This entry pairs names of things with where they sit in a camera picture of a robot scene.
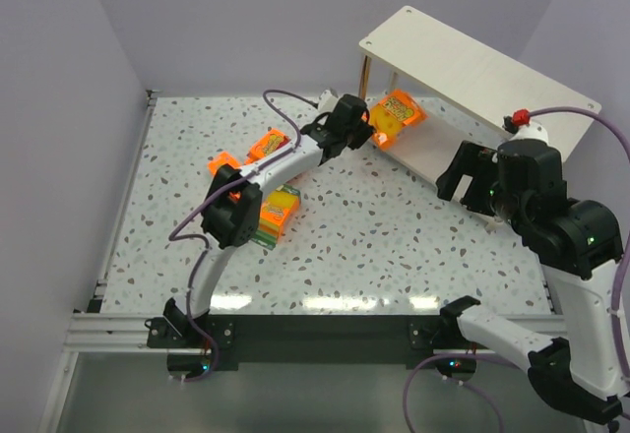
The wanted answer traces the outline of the Scrub Daddy yellow sponge box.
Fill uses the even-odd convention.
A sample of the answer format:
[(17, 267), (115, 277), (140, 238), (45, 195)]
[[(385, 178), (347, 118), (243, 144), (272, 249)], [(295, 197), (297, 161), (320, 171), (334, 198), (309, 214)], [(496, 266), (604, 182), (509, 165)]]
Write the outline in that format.
[(372, 140), (381, 151), (386, 151), (407, 127), (418, 125), (426, 118), (426, 111), (409, 93), (394, 90), (369, 111), (368, 123), (374, 130)]

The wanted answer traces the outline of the Sponge Daddy multipack box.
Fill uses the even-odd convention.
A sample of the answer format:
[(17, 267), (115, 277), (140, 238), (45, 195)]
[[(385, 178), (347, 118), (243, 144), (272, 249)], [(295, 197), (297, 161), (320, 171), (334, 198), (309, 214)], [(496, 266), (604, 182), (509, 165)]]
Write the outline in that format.
[(301, 193), (292, 186), (284, 184), (272, 191), (262, 204), (258, 229), (252, 241), (264, 248), (274, 249), (300, 203)]

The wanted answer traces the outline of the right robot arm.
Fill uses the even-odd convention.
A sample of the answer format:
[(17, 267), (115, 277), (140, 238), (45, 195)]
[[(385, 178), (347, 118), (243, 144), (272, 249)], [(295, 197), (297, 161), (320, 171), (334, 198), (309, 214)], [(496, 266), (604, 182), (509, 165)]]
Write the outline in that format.
[(560, 301), (566, 335), (522, 328), (471, 296), (441, 308), (443, 334), (516, 365), (550, 407), (600, 425), (615, 420), (629, 394), (611, 327), (612, 285), (623, 256), (616, 216), (598, 202), (568, 197), (560, 153), (541, 140), (496, 150), (462, 142), (437, 180), (438, 197), (451, 199), (463, 176), (472, 180), (463, 206), (500, 217), (537, 256)]

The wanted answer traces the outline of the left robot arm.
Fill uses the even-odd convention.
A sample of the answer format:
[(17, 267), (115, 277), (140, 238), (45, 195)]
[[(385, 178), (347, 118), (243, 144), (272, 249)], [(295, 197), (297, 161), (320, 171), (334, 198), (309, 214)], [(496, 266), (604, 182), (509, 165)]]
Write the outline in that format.
[(203, 250), (193, 266), (183, 295), (169, 299), (163, 318), (181, 339), (210, 332), (202, 319), (210, 311), (215, 288), (236, 250), (245, 245), (259, 226), (263, 202), (281, 185), (338, 157), (356, 150), (372, 136), (369, 110), (364, 99), (334, 95), (316, 105), (318, 113), (303, 127), (285, 121), (295, 139), (241, 168), (222, 165), (212, 180), (206, 199), (168, 236), (175, 242), (200, 239)]

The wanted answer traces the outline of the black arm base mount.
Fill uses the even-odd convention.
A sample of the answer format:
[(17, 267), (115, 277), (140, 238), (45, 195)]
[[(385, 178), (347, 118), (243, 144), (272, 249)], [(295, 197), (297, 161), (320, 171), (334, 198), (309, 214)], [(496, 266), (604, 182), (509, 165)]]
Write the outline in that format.
[(218, 371), (244, 363), (398, 364), (466, 351), (437, 315), (210, 315), (200, 324), (219, 347)]

